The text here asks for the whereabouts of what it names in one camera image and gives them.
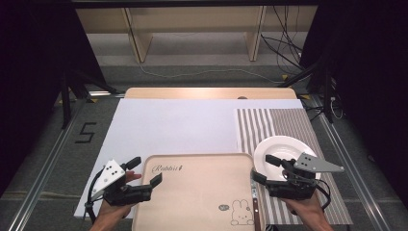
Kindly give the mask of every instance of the black cable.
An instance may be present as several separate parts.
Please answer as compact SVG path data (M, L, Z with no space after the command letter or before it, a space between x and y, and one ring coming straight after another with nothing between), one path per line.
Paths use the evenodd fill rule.
M93 187L95 186L96 180L101 176L102 171L103 171L104 168L105 167L103 167L102 170L100 170L98 173L96 173L96 175L93 177L93 180L90 183L89 190L88 190L88 200L87 200L87 203L85 203L85 210L89 214L89 218L92 221L92 224L94 224L95 220L96 220L96 215L95 215L95 212L93 211L93 202L94 201L92 201L92 197L91 197L92 196L92 190L93 190Z
M264 38L265 38L265 39L271 39L271 40L279 41L279 42L285 43L285 44L287 44L287 45L289 45L289 46L292 46L292 47L294 47L294 48L296 48L296 49L298 49L298 50L300 50L300 51L303 51L302 48L296 46L296 45L293 44L293 43L288 43L288 42L286 42L286 41L279 40L278 38L271 38L271 37L265 37L265 36L264 36Z
M267 44L267 47L272 50L273 52L276 53L276 55L282 57L283 59L285 59L286 61L288 61L289 63L291 63L292 65L296 66L299 69L303 69L300 65L295 64L294 62L292 62L291 60L289 60L288 58L286 58L284 55L282 55L278 50L276 50L275 48L273 48L265 39L265 37L263 35L261 35L261 38L264 40L264 42Z
M273 10L275 11L275 13L276 13L276 16L277 16L277 18L278 18L278 20L279 20L279 23L280 23L280 25L281 25L281 27L282 27L282 37L281 37L281 39L282 38L285 38L287 41L288 41L288 43L291 43L291 44L293 44L293 42L292 42L292 40L291 40L291 37L289 36L289 34L288 34L288 23L287 23L287 21L288 21L288 12L289 12L289 10L287 10L287 7L285 6L285 14L284 14L284 16L285 16L285 25L284 25L284 23L282 22L282 19L281 19L281 17L279 16L279 14L278 14L278 12L277 12L277 10L276 10L276 8L273 6Z
M320 182L323 182L325 185L326 185L326 187L327 187L327 190L328 190L328 192L324 189L324 188L322 188L320 185L316 185L316 188L321 192L321 193L323 193L324 194L324 196L326 196L326 199L327 199L327 201L321 206L321 209L323 210L323 212L324 212L324 210L327 208L327 206L329 206L329 204L330 204L330 202L331 202L331 192L330 192L330 187L327 185L327 183L325 182L325 181L323 181L323 180L319 180Z
M310 119L310 121L312 122L313 119L315 119L317 116L319 116L319 115L322 114L323 112L324 112L324 110L321 109L320 112L319 112L317 115L315 115L313 118Z

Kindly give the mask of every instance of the metal rail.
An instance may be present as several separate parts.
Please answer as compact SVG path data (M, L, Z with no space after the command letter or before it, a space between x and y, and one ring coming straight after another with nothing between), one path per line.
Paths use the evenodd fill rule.
M316 107L322 106L316 95L313 95L312 98ZM366 209L366 212L371 220L372 226L377 231L391 230L389 222L387 222L386 218L384 217L383 212L378 206L378 203L375 201L374 196L372 195L369 187L364 181L363 176L359 172L357 166L354 165L354 162L352 161L350 154L345 148L342 139L337 133L334 124L329 123L326 116L324 115L320 115L319 119L323 124L324 130L326 131L329 139L332 141L333 146L335 147L342 164L344 165L345 172L350 178L354 190L357 192L361 203Z
M49 176L51 175L52 170L54 169L54 165L57 163L61 152L64 149L64 145L66 143L67 137L69 136L73 124L75 123L75 119L77 118L79 112L83 109L86 103L85 99L77 100L76 108L73 111L73 117L67 126L62 130L60 135L58 136L57 141L55 142L53 148L51 149L50 154L48 155L47 160L45 161L44 165L36 181L34 182L32 188L28 191L26 197L24 198L20 208L18 209L17 213L15 214L13 221L9 227L9 231L17 231L23 230L30 215L33 213L34 207L37 204L38 198L44 189Z

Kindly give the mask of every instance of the floor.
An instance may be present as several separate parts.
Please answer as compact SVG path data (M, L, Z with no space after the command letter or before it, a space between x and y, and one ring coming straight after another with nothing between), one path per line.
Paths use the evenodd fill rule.
M280 39L279 33L266 33L265 36ZM307 33L297 33L294 42L302 46ZM264 42L261 42L256 62L250 62L246 54L243 34L240 33L205 33L205 34L157 34L154 36L147 59L142 69L135 62L132 49L126 35L89 35L94 53L100 63L108 83L115 87L129 87L129 79L133 73L142 74L137 81L138 86L174 86L182 85L183 81L196 84L194 81L205 81L207 76L219 74L219 79L225 76L242 75L242 78L251 78L249 87L265 86L265 78L271 87L274 82L282 81L282 73L296 73L298 70L286 61L278 59ZM283 53L291 61L295 55L290 54L288 47ZM270 76L268 67L278 65L281 72ZM296 84L297 92L305 92L306 81ZM87 230L90 223L73 216L78 205L79 196L88 180L93 160L98 155L104 136L106 135L118 98L98 99L97 103L78 100L72 96L73 113L76 123L69 132L61 129L62 106L56 101L54 112L49 118L47 126L38 138L38 145L27 156L20 171L14 177L7 191L0 199L0 230ZM305 100L309 107L319 104L319 95L311 100ZM310 118L317 114L315 110L308 111ZM95 136L93 144L80 144L83 124L93 122ZM361 142L358 131L346 119L335 118L333 126L325 126L324 116L318 116L312 121L321 148L329 155L329 161L342 163L339 152L346 152L352 157L359 173L367 185L368 191L379 206L381 215L389 225L389 230L408 230L408 212L399 201L394 191L388 186L387 180L367 157L364 144ZM336 131L343 142L341 150L333 144L331 131ZM358 194L350 183L347 174L334 175L339 185L344 203L349 210L354 225L350 230L374 230L375 218L370 217L364 198ZM27 205L28 197L34 199L34 204ZM118 230L130 230L131 222L124 220ZM336 230L345 230L347 227L335 227ZM301 227L279 227L279 230L302 230Z

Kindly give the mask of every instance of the cable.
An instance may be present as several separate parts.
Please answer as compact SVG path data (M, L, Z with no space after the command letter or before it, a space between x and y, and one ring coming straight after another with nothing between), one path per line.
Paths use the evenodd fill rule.
M279 40L279 39L277 39L277 38L271 38L271 37L265 37L265 36L264 36L264 39L271 39L271 40L279 41L279 42L285 43L285 44L287 44L287 45L289 45L289 46L292 46L292 47L294 47L294 48L296 48L296 49L298 49L298 50L300 50L300 51L303 51L302 48L296 46L295 44L289 43L289 42L286 42L286 41L283 41L283 40Z
M341 119L342 117L343 117L343 109L342 109L342 114L340 115L340 116L337 116L335 113L334 113L334 110L333 110L333 102L334 102L335 100L331 100L331 102L330 102L330 108L331 108L331 110L332 110L332 113L333 113L333 115L334 115L334 117L335 118L337 118L337 119Z
M286 6L285 6L285 14L284 14L284 16L285 16L285 25L284 25L284 23L282 22L282 19L281 19L281 17L279 16L279 14L278 14L278 12L277 12L277 10L276 10L276 8L273 6L273 10L275 11L275 13L276 13L276 16L277 16L277 18L278 18L278 20L279 20L279 23L280 23L280 25L281 25L281 27L282 27L282 37L281 38L285 38L287 41L288 41L288 43L291 43L291 44L293 44L293 41L291 40L291 37L289 36L289 34L288 34L288 14L289 14L289 8L287 8Z
M299 69L303 69L303 67L301 67L298 64L295 64L294 62L292 62L291 60L289 60L288 58L286 58L284 55L282 55L278 50L276 50L275 48L273 48L266 40L266 38L261 34L261 38L264 40L265 44L267 45L267 47L272 50L274 53L276 53L276 55L282 57L284 60L288 61L289 63L291 63L292 65L296 66Z
M321 209L324 211L324 209L326 209L327 206L329 206L329 204L331 203L331 192L330 192L330 187L329 187L329 185L327 185L327 183L326 183L325 181L320 180L320 179L319 179L319 181L322 182L322 183L324 183L324 185L326 185L326 188L327 188L327 190L328 190L328 192L327 192L327 191L326 191L324 188L322 188L320 185L316 185L316 188L317 188L321 193L323 193L324 196L326 196L326 199L327 199L327 201L321 206Z
M317 115L315 115L313 118L310 119L310 121L312 122L313 119L315 119L317 116L319 116L319 115L322 114L323 112L324 112L324 109L321 109L320 112L319 112Z
M261 77L263 79L266 79L266 80L270 81L273 84L282 84L282 83L284 83L284 82L272 81L272 80L270 80L269 78L267 78L265 76L262 76L262 75L256 74L256 73L252 73L252 72L249 72L249 71L246 71L246 70L243 70L243 69L204 70L204 71L196 72L196 73L187 73L187 74L178 74L178 75L162 75L162 74L156 74L156 73L152 73L152 72L148 72L148 71L144 70L144 68L143 68L143 66L141 64L139 64L139 67L140 67L141 71L143 73L145 73L145 74L153 75L153 76L156 76L156 77L168 78L168 79L182 77L182 76L201 75L201 74L211 73L211 72L239 71L239 72L243 72L243 73L246 73L246 74L249 74L249 75L254 75L254 76Z
M93 180L90 183L89 190L88 190L87 203L85 203L84 218L85 218L85 214L88 213L89 217L90 217L90 220L92 221L92 224L94 224L95 220L96 220L96 215L95 215L95 212L93 211L93 208L92 208L93 207L93 202L96 201L96 200L92 201L92 197L91 197L92 196L92 190L93 190L93 187L95 186L96 180L101 176L102 171L103 171L104 168L105 167L103 167L102 170L100 170L98 173L96 173L96 175L93 177Z

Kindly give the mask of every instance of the cartoon drawing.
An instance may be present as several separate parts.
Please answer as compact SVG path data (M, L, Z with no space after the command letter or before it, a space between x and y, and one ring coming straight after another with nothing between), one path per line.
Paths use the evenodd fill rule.
M251 225L254 224L251 209L246 200L234 200L232 203L232 225Z

